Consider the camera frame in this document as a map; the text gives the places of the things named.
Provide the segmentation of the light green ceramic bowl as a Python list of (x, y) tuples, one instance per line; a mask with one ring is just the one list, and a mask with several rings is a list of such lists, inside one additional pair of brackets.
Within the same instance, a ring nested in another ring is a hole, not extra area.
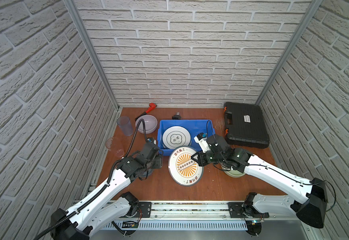
[(237, 170), (233, 170), (233, 169), (226, 169), (223, 168), (224, 173), (232, 178), (240, 178), (243, 177), (245, 175), (245, 173), (241, 173), (240, 171)]

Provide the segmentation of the lilac ceramic bowl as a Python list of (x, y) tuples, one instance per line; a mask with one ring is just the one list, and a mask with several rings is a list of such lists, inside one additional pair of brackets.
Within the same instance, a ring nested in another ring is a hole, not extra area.
[(152, 116), (152, 115), (144, 115), (140, 118), (138, 118), (135, 122), (135, 127), (138, 128), (138, 132), (143, 134), (143, 124), (138, 124), (139, 120), (143, 119), (144, 120), (144, 124), (145, 124), (145, 133), (146, 134), (151, 134), (153, 133), (158, 126), (158, 121), (156, 119), (156, 117)]

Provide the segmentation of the white plate green clover motif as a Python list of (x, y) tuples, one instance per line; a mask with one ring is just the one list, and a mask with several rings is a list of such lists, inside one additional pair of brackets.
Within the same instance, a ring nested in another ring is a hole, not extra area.
[(166, 149), (176, 149), (191, 144), (191, 134), (184, 127), (173, 126), (165, 130), (162, 135), (162, 143)]

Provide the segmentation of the white plate orange sunburst motif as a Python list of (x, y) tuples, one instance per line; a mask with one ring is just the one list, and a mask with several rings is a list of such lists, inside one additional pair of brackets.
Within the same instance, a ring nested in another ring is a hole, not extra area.
[(203, 176), (204, 169), (192, 159), (198, 152), (191, 147), (179, 147), (169, 157), (168, 169), (173, 180), (181, 186), (195, 185)]

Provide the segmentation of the dark blue ceramic bowl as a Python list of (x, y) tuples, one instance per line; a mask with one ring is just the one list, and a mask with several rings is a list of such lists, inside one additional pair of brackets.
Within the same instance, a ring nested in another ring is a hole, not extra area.
[(147, 169), (143, 173), (141, 173), (139, 178), (146, 179), (153, 173), (153, 171), (154, 171), (154, 169)]

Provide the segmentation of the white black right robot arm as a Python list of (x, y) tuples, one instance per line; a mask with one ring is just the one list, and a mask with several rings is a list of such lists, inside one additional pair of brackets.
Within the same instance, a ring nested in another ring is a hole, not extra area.
[(309, 180), (290, 174), (241, 148), (200, 151), (192, 155), (191, 159), (200, 167), (220, 164), (224, 170), (236, 170), (256, 177), (284, 192), (283, 196), (249, 193), (241, 206), (243, 216), (261, 218), (268, 213), (276, 213), (296, 216), (317, 229), (324, 227), (328, 203), (324, 180)]

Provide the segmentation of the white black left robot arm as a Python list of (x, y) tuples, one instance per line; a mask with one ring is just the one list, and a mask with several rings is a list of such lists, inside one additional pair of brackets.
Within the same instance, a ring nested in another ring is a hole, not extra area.
[(162, 156), (152, 159), (133, 157), (116, 161), (110, 176), (85, 198), (68, 208), (58, 209), (51, 216), (50, 235), (54, 240), (88, 240), (108, 223), (124, 216), (133, 217), (138, 199), (130, 192), (122, 194), (115, 202), (108, 202), (135, 179), (162, 167)]

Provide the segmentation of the left robot arm base plate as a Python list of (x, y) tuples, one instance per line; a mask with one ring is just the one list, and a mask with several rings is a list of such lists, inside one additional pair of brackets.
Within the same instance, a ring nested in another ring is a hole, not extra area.
[(123, 218), (150, 218), (152, 210), (152, 202), (139, 202), (132, 205)]

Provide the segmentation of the right robot arm base plate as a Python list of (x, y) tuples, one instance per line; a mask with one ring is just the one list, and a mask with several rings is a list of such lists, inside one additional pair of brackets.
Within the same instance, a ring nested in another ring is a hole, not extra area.
[(269, 213), (260, 213), (253, 206), (247, 205), (244, 202), (228, 202), (228, 210), (232, 219), (265, 219), (270, 217)]

